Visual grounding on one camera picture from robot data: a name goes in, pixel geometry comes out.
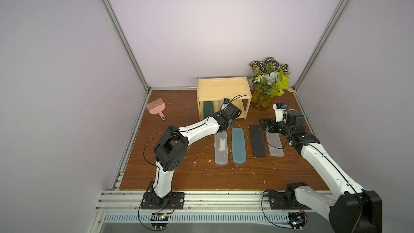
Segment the tall translucent white pencil case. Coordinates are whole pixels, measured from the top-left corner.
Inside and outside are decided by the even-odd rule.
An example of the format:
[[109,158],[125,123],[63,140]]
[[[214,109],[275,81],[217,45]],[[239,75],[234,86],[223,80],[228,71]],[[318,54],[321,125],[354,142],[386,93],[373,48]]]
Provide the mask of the tall translucent white pencil case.
[[272,157],[283,157],[284,150],[282,148],[279,133],[266,132],[266,141],[268,143],[269,153]]

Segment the black pencil case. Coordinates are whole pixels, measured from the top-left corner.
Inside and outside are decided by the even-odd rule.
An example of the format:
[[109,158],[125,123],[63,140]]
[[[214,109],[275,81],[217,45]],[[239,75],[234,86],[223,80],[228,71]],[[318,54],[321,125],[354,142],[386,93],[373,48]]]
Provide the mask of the black pencil case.
[[259,125],[250,125],[250,138],[254,157],[265,157],[266,149],[261,127]]

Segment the rounded translucent pencil case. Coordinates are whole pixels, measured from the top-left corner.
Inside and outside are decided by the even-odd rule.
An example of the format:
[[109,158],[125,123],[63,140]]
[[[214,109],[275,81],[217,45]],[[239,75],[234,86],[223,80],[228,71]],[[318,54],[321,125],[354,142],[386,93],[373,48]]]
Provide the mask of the rounded translucent pencil case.
[[226,131],[215,134],[214,147],[215,147],[215,163],[217,165],[226,165],[229,160]]

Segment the teal pencil case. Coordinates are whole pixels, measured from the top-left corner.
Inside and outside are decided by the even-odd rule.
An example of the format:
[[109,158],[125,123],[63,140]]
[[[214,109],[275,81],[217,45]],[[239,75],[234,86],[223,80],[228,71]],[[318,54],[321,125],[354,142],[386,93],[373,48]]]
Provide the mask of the teal pencil case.
[[236,164],[246,162],[245,135],[242,128],[233,128],[232,135],[232,158]]

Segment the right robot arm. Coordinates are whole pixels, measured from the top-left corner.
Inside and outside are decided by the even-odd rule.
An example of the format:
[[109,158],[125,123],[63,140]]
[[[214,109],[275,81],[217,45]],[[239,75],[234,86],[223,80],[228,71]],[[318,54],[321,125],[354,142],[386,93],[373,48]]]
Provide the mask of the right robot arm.
[[365,190],[333,161],[320,140],[306,132],[305,117],[300,111],[278,109],[275,118],[263,118],[259,123],[265,132],[283,135],[332,193],[332,197],[327,197],[305,183],[288,184],[284,193],[288,207],[310,208],[328,220],[336,233],[382,232],[380,196]]

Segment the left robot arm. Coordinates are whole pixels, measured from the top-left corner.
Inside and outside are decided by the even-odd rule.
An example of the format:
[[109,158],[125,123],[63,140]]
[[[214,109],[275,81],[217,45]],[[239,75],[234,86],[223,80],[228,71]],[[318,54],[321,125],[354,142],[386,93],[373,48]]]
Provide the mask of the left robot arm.
[[157,206],[167,204],[172,195],[174,171],[183,162],[188,147],[207,136],[225,132],[241,113],[241,109],[229,103],[198,123],[179,128],[171,125],[157,136],[159,141],[154,147],[153,163],[156,167],[155,181],[149,187],[146,200]]

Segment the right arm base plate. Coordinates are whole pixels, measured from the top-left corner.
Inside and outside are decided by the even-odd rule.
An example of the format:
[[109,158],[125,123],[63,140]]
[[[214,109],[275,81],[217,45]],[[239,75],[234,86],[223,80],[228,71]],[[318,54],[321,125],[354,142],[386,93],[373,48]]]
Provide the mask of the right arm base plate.
[[310,210],[309,207],[300,204],[291,193],[286,192],[266,192],[266,198],[272,210]]

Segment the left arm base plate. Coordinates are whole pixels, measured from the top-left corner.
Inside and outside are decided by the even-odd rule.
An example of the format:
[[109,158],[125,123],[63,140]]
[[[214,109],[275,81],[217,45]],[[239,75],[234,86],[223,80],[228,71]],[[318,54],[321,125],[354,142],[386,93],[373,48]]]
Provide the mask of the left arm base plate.
[[184,192],[171,192],[165,197],[158,197],[155,192],[144,193],[141,209],[144,210],[163,210],[163,209],[183,209],[185,200]]

